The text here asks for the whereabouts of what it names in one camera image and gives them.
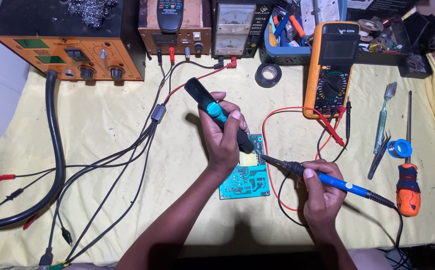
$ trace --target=human hand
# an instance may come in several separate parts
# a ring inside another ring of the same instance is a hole
[[[226,92],[212,92],[211,95],[229,113],[229,117],[222,132],[213,119],[198,106],[202,131],[209,151],[208,167],[227,176],[239,162],[238,130],[240,128],[249,132],[249,129],[244,116],[240,113],[240,108],[236,104],[223,100]]]
[[[311,230],[334,229],[335,219],[346,197],[346,192],[323,184],[314,170],[343,180],[341,171],[333,162],[324,159],[303,163],[303,179],[309,192],[304,205],[304,217]]]

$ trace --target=circuit board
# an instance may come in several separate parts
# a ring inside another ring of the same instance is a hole
[[[267,165],[266,161],[261,158],[261,154],[263,154],[262,134],[249,134],[248,138],[254,144],[256,153],[240,153],[238,165],[219,186],[221,200],[269,196]],[[247,164],[252,163],[252,166],[241,167],[244,160]]]

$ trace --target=black hose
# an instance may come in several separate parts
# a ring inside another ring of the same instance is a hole
[[[64,150],[62,148],[61,135],[59,133],[58,120],[56,117],[56,106],[54,101],[54,88],[56,86],[57,77],[58,77],[58,73],[56,71],[53,70],[47,71],[47,79],[46,79],[47,122],[49,123],[52,145],[54,147],[54,155],[56,157],[56,176],[54,178],[54,183],[52,184],[51,190],[49,190],[46,196],[42,200],[40,200],[37,204],[35,204],[33,207],[12,217],[1,218],[0,227],[9,226],[32,217],[35,213],[38,213],[44,207],[49,205],[49,203],[57,196],[60,189],[64,185],[64,178],[66,175]]]

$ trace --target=yellow cloth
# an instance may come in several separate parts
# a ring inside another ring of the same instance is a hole
[[[197,60],[213,65],[203,56]],[[164,57],[168,68],[168,57]],[[303,104],[302,66],[281,67],[282,79],[274,88],[261,88],[254,81],[260,64],[255,59],[238,60],[238,68],[225,69],[203,78],[210,91],[226,91],[227,100],[238,104],[246,116],[251,133],[261,133],[262,122],[271,111]],[[176,87],[190,77],[209,70],[186,64],[176,69],[172,85]],[[58,120],[67,164],[90,164],[130,146],[137,138],[147,116],[157,85],[161,81],[157,62],[147,63],[146,81],[125,82],[58,82]],[[407,91],[413,90],[412,160],[419,167],[418,183],[422,205],[418,216],[404,219],[401,245],[435,243],[435,75],[427,80],[406,79],[396,67],[355,65],[350,82],[352,101],[351,139],[348,149],[337,162],[345,180],[395,200],[397,166],[403,163],[386,154],[374,179],[366,178],[373,154],[378,113],[388,83],[398,83],[397,93],[388,106],[386,130],[392,138],[406,137]],[[54,167],[54,155],[48,132],[44,104],[45,77],[31,71],[16,114],[0,139],[0,175],[29,174]],[[164,100],[167,86],[159,102]],[[344,136],[344,121],[337,132]],[[199,135],[196,102],[184,91],[176,92],[167,105],[167,113],[157,127],[150,150],[146,175],[137,203],[127,216],[102,240],[75,262],[96,265],[115,263],[125,250],[172,202],[197,178],[207,162]],[[301,112],[279,113],[268,120],[269,155],[288,161],[314,159],[322,126],[307,120]],[[332,160],[340,147],[331,140],[322,151]],[[111,193],[108,201],[82,239],[77,251],[112,224],[130,205],[139,187],[143,158],[132,163]],[[271,167],[274,186],[279,187],[283,174]],[[65,227],[74,241],[92,217],[121,168],[96,169],[73,184],[60,208]],[[67,170],[67,177],[77,172]],[[36,177],[0,181],[0,202]],[[0,207],[0,218],[22,212],[34,205],[49,190],[54,174],[29,187],[14,201]],[[303,207],[305,188],[284,185],[282,200],[290,207]],[[22,230],[19,224],[0,229],[0,268],[35,266],[47,247],[55,203],[32,224]],[[296,212],[288,213],[298,218]],[[398,229],[397,214],[385,206],[354,194],[348,194],[336,221],[346,248],[390,248]],[[56,226],[53,237],[54,260],[63,261],[70,247]],[[216,190],[196,221],[182,256],[214,256],[290,252],[313,248],[305,228],[288,220],[279,209],[273,193],[268,197],[220,200]]]

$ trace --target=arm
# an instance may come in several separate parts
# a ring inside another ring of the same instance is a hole
[[[314,236],[317,249],[328,270],[357,270],[335,228],[335,219],[346,197],[346,192],[322,184],[314,170],[343,180],[335,163],[323,159],[304,163],[304,182],[309,199],[304,205],[304,216]]]
[[[199,109],[209,165],[189,189],[137,238],[119,260],[116,270],[171,268],[208,199],[238,164],[237,132],[239,128],[246,130],[247,124],[239,107],[222,100],[226,93],[211,95],[220,101],[230,117],[223,133],[212,118]]]

